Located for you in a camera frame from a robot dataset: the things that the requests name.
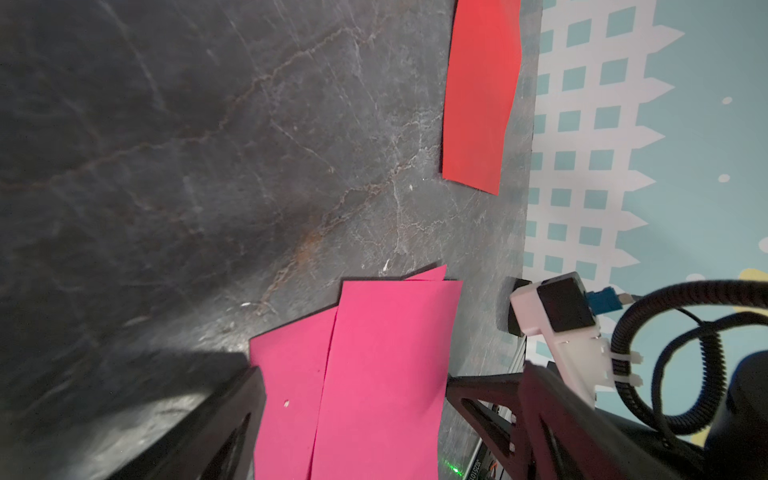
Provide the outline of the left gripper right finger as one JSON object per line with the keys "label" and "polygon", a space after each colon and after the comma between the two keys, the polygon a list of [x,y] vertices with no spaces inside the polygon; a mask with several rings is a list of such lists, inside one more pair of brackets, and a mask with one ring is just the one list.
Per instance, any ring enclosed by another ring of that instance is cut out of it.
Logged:
{"label": "left gripper right finger", "polygon": [[649,428],[594,409],[552,371],[527,364],[519,398],[539,479],[676,479]]}

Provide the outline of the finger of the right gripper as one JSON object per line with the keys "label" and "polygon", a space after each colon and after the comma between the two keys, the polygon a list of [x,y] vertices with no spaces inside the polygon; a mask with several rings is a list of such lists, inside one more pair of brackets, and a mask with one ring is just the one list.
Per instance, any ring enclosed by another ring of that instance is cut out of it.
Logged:
{"label": "finger of the right gripper", "polygon": [[512,479],[534,478],[519,388],[522,373],[450,377],[446,399]]}

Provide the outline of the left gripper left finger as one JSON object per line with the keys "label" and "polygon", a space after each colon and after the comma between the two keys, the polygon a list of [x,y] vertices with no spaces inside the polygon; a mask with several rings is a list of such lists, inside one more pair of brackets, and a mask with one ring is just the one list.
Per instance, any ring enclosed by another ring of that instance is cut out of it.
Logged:
{"label": "left gripper left finger", "polygon": [[223,385],[113,479],[248,479],[266,404],[251,367]]}

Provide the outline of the magenta paper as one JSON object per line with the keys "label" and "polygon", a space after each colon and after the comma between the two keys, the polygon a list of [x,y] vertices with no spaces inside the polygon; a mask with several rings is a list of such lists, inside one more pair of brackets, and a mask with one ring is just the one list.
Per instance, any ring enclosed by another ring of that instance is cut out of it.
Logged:
{"label": "magenta paper", "polygon": [[342,284],[311,478],[435,479],[462,284],[443,266]]}
{"label": "magenta paper", "polygon": [[256,479],[308,479],[337,309],[252,338],[266,405],[254,447]]}

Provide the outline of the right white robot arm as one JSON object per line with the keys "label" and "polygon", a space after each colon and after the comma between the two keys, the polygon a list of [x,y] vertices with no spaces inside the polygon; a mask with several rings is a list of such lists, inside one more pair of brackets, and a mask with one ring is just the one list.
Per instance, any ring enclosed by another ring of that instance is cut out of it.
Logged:
{"label": "right white robot arm", "polygon": [[[632,368],[640,330],[668,311],[729,306],[696,319],[659,354],[649,401]],[[767,285],[701,280],[644,296],[590,292],[575,272],[517,280],[508,330],[542,336],[546,366],[453,377],[446,397],[513,479],[763,479],[767,355],[726,370],[721,336],[767,322]]]}

